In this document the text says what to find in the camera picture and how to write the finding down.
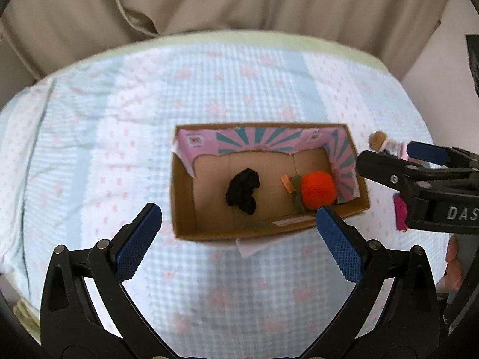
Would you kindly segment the person's right hand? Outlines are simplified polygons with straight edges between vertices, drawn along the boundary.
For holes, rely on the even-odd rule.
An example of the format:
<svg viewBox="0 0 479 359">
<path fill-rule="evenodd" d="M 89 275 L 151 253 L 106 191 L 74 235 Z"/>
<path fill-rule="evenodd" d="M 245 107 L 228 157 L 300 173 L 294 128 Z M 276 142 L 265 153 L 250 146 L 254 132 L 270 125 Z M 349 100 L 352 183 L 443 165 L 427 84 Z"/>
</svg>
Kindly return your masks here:
<svg viewBox="0 0 479 359">
<path fill-rule="evenodd" d="M 451 304 L 458 294 L 464 277 L 472 263 L 475 251 L 471 245 L 472 235 L 451 235 L 445 255 L 446 269 L 436 284 L 438 298 Z"/>
</svg>

